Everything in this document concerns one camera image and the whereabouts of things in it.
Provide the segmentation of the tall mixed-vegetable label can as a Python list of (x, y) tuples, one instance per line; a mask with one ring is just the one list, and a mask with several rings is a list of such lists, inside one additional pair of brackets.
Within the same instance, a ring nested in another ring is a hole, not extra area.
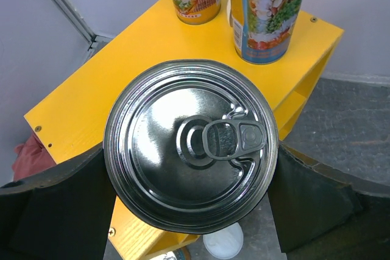
[(234, 45), (253, 64), (268, 64), (288, 50), (302, 0), (230, 0)]

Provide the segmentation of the blue can metal pull-tab lid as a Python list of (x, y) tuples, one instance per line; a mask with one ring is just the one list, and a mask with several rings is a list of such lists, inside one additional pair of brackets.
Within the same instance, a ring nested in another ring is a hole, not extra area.
[(112, 106), (103, 149), (110, 181), (137, 218), (167, 231), (208, 234), (263, 199), (278, 128), (260, 90), (214, 60), (157, 64)]

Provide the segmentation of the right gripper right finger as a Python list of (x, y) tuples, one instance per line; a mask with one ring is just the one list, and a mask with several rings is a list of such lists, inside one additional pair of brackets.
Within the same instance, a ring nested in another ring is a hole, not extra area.
[(389, 186), (281, 143), (268, 197), (288, 259), (389, 259)]

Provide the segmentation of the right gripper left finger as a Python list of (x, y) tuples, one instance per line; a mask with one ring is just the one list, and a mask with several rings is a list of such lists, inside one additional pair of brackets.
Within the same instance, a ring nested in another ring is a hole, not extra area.
[(115, 198), (101, 144), (1, 186), (1, 259), (102, 259)]

